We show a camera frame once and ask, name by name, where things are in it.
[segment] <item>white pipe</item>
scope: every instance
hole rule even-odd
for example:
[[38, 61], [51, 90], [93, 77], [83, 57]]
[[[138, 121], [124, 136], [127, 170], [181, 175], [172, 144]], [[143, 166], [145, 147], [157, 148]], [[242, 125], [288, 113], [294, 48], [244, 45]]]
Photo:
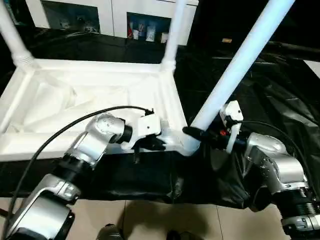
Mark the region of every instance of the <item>white pipe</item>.
[[11, 51], [12, 59], [16, 66], [19, 65], [21, 61], [28, 63], [33, 59], [12, 22], [4, 0], [0, 0], [0, 32]]
[[191, 126], [207, 130], [257, 59], [295, 0], [269, 0], [241, 47], [224, 71]]
[[176, 68], [176, 54], [182, 19], [186, 8], [187, 0], [176, 0], [174, 16], [171, 20], [168, 42], [166, 43], [162, 65], [165, 69], [174, 70]]

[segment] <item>white cabinet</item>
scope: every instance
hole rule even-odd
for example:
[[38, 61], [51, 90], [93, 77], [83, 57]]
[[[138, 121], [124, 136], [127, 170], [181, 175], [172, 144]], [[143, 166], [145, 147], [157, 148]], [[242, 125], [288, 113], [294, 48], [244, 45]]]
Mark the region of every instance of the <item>white cabinet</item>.
[[[128, 15], [130, 13], [171, 19], [176, 3], [164, 0], [112, 0], [114, 36], [128, 36]], [[179, 44], [187, 45], [197, 6], [187, 5], [179, 33]]]
[[111, 0], [26, 0], [34, 25], [114, 35]]
[[[176, 0], [26, 0], [26, 3], [36, 27], [99, 32], [122, 38], [128, 37], [128, 21], [132, 16], [147, 19], [145, 28], [148, 22], [162, 22], [155, 27], [157, 34], [169, 32], [176, 7]], [[198, 3], [187, 1], [180, 45], [188, 42]]]

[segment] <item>tiled floor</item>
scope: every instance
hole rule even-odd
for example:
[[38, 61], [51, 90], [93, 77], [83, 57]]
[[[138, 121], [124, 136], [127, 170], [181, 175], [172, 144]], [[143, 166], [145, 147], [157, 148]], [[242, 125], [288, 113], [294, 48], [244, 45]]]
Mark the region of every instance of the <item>tiled floor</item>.
[[[8, 198], [0, 198], [7, 209]], [[150, 201], [79, 200], [68, 240], [95, 240], [106, 224], [117, 224], [129, 240], [165, 240], [169, 230], [189, 231], [205, 240], [288, 240], [280, 214], [270, 205], [259, 213], [214, 205], [168, 205]]]

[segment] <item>black plastic sheet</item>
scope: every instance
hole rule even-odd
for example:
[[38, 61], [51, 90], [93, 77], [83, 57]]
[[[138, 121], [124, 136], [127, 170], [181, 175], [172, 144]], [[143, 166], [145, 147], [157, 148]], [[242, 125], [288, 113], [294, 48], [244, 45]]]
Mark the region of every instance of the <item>black plastic sheet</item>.
[[[36, 58], [110, 62], [160, 63], [165, 46], [125, 40], [94, 33], [20, 29], [28, 49]], [[231, 60], [233, 52], [217, 51], [215, 57], [198, 48], [181, 48], [175, 81], [185, 117], [190, 124]], [[1, 73], [14, 68], [0, 67]], [[11, 73], [1, 80], [6, 83]], [[310, 185], [320, 196], [320, 101], [319, 78], [302, 61], [285, 54], [263, 52], [230, 100], [238, 100], [245, 120], [273, 124], [287, 132], [302, 149], [302, 162]], [[217, 118], [212, 127], [219, 122]], [[244, 131], [279, 138], [267, 127], [246, 125]], [[145, 199], [165, 203], [216, 204], [233, 208], [252, 207], [254, 198], [271, 201], [259, 171], [242, 158], [243, 152], [226, 155], [203, 144], [192, 157], [176, 152], [106, 155], [100, 161], [83, 198], [99, 200]], [[0, 163], [0, 196], [10, 196], [28, 163]], [[58, 159], [38, 160], [22, 188], [26, 196], [54, 168]]]

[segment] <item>robotic arm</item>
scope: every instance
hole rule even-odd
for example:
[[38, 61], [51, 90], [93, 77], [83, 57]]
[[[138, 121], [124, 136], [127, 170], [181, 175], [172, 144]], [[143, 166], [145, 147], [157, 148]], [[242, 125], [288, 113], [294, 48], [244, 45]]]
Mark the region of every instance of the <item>robotic arm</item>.
[[[220, 116], [229, 135], [219, 136], [214, 145], [227, 153], [245, 149], [244, 157], [260, 169], [265, 187], [282, 214], [285, 233], [292, 239], [319, 238], [320, 209], [309, 194], [300, 162], [272, 136], [253, 132], [246, 140], [241, 139], [243, 116], [237, 101], [225, 105]], [[183, 131], [200, 141], [208, 140], [206, 132], [197, 128], [187, 127]], [[131, 149], [138, 140], [160, 133], [160, 119], [154, 113], [130, 124], [108, 113], [94, 117], [56, 169], [41, 180], [14, 214], [6, 239], [64, 240], [75, 218], [68, 205], [75, 204], [91, 181], [108, 145], [118, 143], [123, 149]]]
[[94, 117], [63, 156], [14, 214], [6, 239], [64, 240], [75, 215], [68, 205], [76, 203], [108, 145], [131, 149], [146, 136], [161, 132], [160, 119], [152, 113], [131, 124], [102, 113]]
[[286, 146], [275, 137], [255, 132], [247, 139], [239, 137], [244, 118], [237, 101], [226, 104], [220, 117], [228, 135], [213, 137], [194, 127], [185, 127], [183, 131], [227, 153], [232, 149], [244, 150], [244, 158], [259, 168], [263, 187], [271, 193], [271, 200], [282, 215], [284, 232], [292, 239], [320, 239], [320, 209], [311, 195], [301, 163], [289, 155]]

